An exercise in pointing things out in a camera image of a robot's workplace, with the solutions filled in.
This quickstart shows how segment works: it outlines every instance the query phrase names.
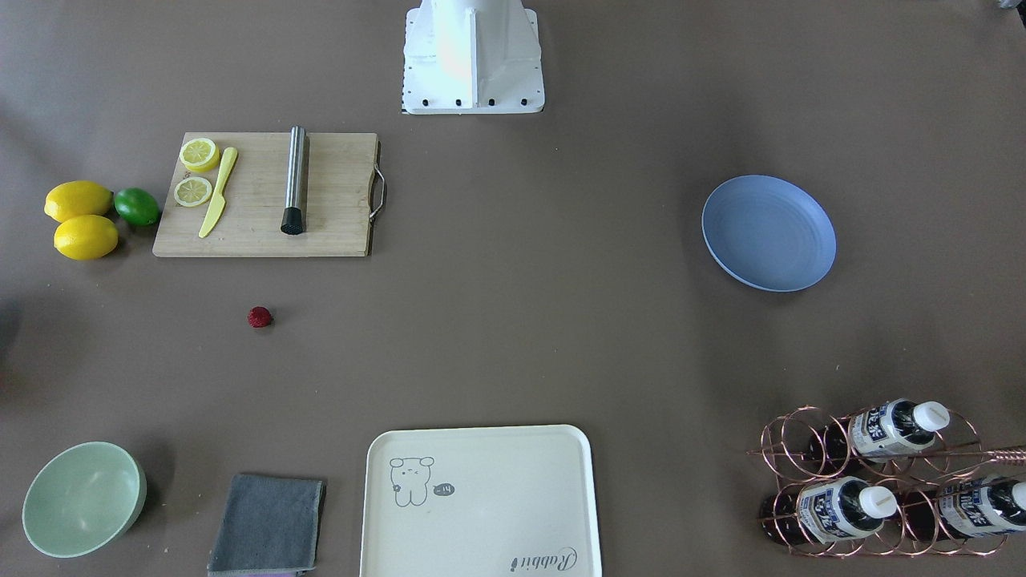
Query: silver muddler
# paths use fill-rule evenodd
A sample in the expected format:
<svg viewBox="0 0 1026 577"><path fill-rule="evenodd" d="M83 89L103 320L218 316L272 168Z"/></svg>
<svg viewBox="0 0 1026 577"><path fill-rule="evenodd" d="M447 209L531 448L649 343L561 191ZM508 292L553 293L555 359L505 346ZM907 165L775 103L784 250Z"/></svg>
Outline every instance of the silver muddler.
<svg viewBox="0 0 1026 577"><path fill-rule="evenodd" d="M307 130L292 126L288 143L288 175L285 177L285 214L281 217L281 232L302 234L303 204L307 195Z"/></svg>

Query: black muddler tip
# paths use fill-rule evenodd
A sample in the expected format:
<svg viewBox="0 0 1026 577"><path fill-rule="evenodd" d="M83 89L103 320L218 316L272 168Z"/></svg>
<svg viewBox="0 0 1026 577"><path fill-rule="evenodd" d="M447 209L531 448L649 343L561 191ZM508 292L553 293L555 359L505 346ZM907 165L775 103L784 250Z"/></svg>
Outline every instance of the black muddler tip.
<svg viewBox="0 0 1026 577"><path fill-rule="evenodd" d="M281 232L285 234L303 234L303 210L295 206L286 206L281 217Z"/></svg>

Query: tray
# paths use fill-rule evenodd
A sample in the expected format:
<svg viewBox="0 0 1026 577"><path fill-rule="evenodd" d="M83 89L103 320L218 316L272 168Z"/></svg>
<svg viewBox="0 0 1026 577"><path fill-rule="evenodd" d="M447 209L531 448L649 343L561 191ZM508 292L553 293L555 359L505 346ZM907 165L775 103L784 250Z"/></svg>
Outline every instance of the tray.
<svg viewBox="0 0 1026 577"><path fill-rule="evenodd" d="M174 201L174 187L193 176L175 160L164 213L153 243L158 257L363 257L367 255L373 214L371 187L377 170L378 134L309 133L307 230L281 232L288 132L187 132L183 144L199 137L221 150L235 147L239 158L225 187L225 211L206 238L199 227L207 203L187 208ZM212 184L218 169L195 176ZM382 182L381 203L385 201Z"/></svg>
<svg viewBox="0 0 1026 577"><path fill-rule="evenodd" d="M390 431L367 452L362 577L602 574L570 425Z"/></svg>

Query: yellow knife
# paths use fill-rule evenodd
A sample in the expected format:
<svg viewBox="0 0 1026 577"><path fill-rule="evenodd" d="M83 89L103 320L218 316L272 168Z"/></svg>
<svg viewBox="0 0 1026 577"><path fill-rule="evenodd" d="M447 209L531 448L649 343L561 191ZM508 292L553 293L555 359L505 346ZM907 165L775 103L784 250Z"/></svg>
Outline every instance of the yellow knife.
<svg viewBox="0 0 1026 577"><path fill-rule="evenodd" d="M203 226L199 227L199 237L206 238L213 230L213 225L218 224L218 219L225 211L225 183L228 182L228 175L232 174L235 166L235 159L239 157L239 151L232 147L226 148L221 154L221 166L218 168L218 182L213 185L213 195L210 196L210 205L206 208L206 217L203 218Z"/></svg>

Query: white tray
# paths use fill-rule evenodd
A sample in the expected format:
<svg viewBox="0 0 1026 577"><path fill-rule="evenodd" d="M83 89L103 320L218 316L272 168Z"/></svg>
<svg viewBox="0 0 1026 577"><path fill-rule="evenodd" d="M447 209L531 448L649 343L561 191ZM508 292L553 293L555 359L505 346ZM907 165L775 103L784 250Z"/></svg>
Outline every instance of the white tray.
<svg viewBox="0 0 1026 577"><path fill-rule="evenodd" d="M389 431L367 451L361 577L599 577L577 427Z"/></svg>

